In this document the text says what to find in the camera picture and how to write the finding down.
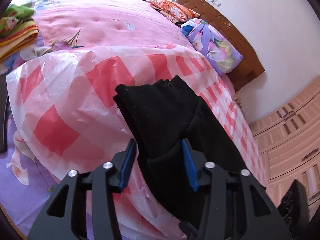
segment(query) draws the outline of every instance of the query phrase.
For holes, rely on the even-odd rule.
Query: pink checkered sheet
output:
[[[248,169],[265,185],[262,158],[240,108],[206,58],[194,49],[167,44],[56,51],[11,72],[7,86],[20,134],[38,160],[62,179],[71,169],[88,172],[111,160],[133,138],[112,99],[117,85],[153,84],[175,75],[205,99]],[[123,236],[184,237],[179,221],[149,191],[136,161],[128,187],[114,200]]]

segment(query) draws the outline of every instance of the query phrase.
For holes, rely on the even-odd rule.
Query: wooden headboard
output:
[[[227,76],[238,91],[264,72],[256,52],[246,38],[217,9],[205,0],[172,0],[199,13],[200,19],[215,27],[244,56],[244,60]]]

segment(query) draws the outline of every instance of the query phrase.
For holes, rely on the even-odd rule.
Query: pink bedspread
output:
[[[34,20],[45,45],[81,30],[77,44],[84,47],[172,43],[193,48],[179,27],[142,0],[46,0],[40,5]]]

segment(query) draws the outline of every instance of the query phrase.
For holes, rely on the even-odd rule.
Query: silver screw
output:
[[[70,177],[74,177],[77,174],[78,174],[78,171],[76,171],[76,170],[71,170],[71,171],[68,172],[68,176],[70,176]]]
[[[111,168],[113,167],[113,163],[111,163],[111,162],[106,162],[106,163],[104,163],[104,164],[102,165],[102,167],[103,167],[104,169],[111,169]]]
[[[213,162],[206,162],[204,166],[208,169],[214,168],[216,165]]]
[[[247,177],[247,176],[249,176],[250,174],[251,174],[251,173],[250,173],[250,171],[248,171],[248,170],[242,170],[242,171],[241,171],[241,175],[242,175],[242,176],[246,176],[246,177]]]

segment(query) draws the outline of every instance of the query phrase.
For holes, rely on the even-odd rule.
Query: pillow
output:
[[[181,22],[186,22],[187,20],[198,18],[200,16],[200,14],[198,14],[197,12],[183,7],[182,5],[175,2],[170,2],[167,0],[148,0],[147,2],[149,2],[153,6],[158,7],[161,10],[164,10],[166,13],[175,17]]]
[[[161,13],[164,17],[166,17],[170,22],[174,23],[175,25],[180,27],[183,24],[183,22],[179,21],[178,19],[174,18],[173,16],[159,9],[158,7],[153,6],[152,4],[150,4],[150,6],[156,11],[158,11],[159,13]]]
[[[207,58],[220,76],[231,72],[243,60],[240,52],[204,20],[189,20],[181,25],[181,30],[195,49]]]

